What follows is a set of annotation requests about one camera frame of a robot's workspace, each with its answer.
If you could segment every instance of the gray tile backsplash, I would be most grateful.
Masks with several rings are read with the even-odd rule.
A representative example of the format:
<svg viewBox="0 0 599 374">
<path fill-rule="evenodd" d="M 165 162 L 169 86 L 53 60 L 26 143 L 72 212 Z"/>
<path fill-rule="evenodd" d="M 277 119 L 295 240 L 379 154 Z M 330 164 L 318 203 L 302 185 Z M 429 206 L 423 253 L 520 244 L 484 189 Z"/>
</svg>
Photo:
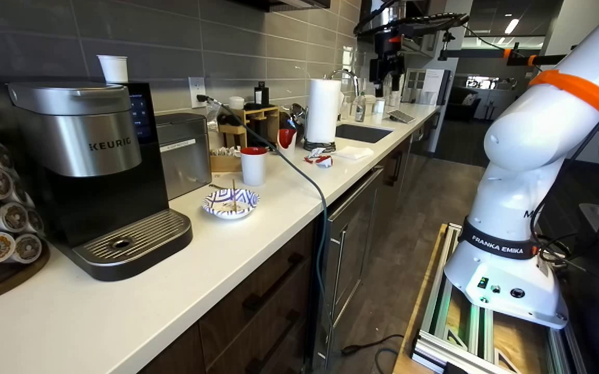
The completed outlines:
<svg viewBox="0 0 599 374">
<path fill-rule="evenodd" d="M 201 49 L 198 17 L 129 1 L 73 0 L 82 38 Z"/>
<path fill-rule="evenodd" d="M 0 30 L 77 36 L 72 0 L 0 0 Z"/>
<path fill-rule="evenodd" d="M 0 75 L 85 76 L 85 64 L 80 39 L 0 33 Z"/>
<path fill-rule="evenodd" d="M 276 104 L 305 104 L 309 81 L 357 43 L 359 17 L 361 0 L 286 13 L 234 0 L 0 0 L 0 75 L 102 76 L 96 53 L 126 53 L 163 109 L 187 102 L 187 76 L 226 102 L 266 81 Z"/>
</svg>

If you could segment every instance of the toaster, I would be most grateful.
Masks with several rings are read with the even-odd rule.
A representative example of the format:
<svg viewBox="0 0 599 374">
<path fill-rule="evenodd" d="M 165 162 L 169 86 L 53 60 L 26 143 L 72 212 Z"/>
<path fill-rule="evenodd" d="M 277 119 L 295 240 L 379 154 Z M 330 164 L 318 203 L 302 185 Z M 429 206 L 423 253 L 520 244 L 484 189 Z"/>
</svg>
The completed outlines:
<svg viewBox="0 0 599 374">
<path fill-rule="evenodd" d="M 207 117 L 175 111 L 156 117 L 169 200 L 201 189 L 212 181 Z"/>
</svg>

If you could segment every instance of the gray floor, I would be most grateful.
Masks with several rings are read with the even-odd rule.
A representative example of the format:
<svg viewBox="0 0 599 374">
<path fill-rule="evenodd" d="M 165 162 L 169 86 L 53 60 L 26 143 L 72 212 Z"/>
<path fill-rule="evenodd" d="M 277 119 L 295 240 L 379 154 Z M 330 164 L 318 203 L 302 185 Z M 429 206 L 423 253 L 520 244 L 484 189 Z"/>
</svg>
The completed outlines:
<svg viewBox="0 0 599 374">
<path fill-rule="evenodd" d="M 488 166 L 484 138 L 489 124 L 484 121 L 446 121 L 438 157 Z"/>
<path fill-rule="evenodd" d="M 368 303 L 361 309 L 350 343 L 371 343 L 387 335 L 405 335 L 423 271 L 441 222 L 463 222 L 471 210 L 484 166 L 418 155 L 423 173 L 402 198 L 386 237 L 376 240 L 368 282 L 361 288 Z M 381 347 L 399 349 L 402 339 Z M 379 347 L 343 360 L 341 374 L 376 374 Z M 381 352 L 383 372 L 392 372 L 392 352 Z"/>
</svg>

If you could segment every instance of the white countertop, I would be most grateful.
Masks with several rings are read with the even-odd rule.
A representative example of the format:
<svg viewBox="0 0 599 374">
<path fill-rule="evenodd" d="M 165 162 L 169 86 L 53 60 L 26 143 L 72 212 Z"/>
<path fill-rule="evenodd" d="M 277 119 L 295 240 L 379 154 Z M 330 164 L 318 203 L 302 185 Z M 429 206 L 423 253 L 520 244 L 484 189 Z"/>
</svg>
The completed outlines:
<svg viewBox="0 0 599 374">
<path fill-rule="evenodd" d="M 402 105 L 408 124 L 367 119 L 367 124 L 392 128 L 379 143 L 338 137 L 346 145 L 371 147 L 374 155 L 334 167 L 295 164 L 313 177 L 324 198 L 335 202 L 386 154 L 417 131 L 435 105 Z M 101 374 L 137 372 L 219 298 L 235 288 L 283 243 L 320 214 L 317 189 L 279 155 L 268 157 L 266 183 L 258 208 L 244 219 L 219 219 L 201 203 L 212 190 L 203 187 L 171 202 L 191 217 L 193 240 L 139 276 L 101 282 L 58 251 L 45 269 L 0 297 L 0 374 Z"/>
</svg>

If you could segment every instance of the coffee maker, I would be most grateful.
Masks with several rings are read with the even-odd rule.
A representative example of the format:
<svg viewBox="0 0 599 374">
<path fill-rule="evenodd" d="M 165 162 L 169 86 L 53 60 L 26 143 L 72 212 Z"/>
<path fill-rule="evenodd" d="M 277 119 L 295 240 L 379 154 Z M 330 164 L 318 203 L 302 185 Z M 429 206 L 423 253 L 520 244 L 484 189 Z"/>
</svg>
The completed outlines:
<svg viewBox="0 0 599 374">
<path fill-rule="evenodd" d="M 189 217 L 169 208 L 148 83 L 3 86 L 0 142 L 49 240 L 80 268 L 121 280 L 189 244 Z"/>
</svg>

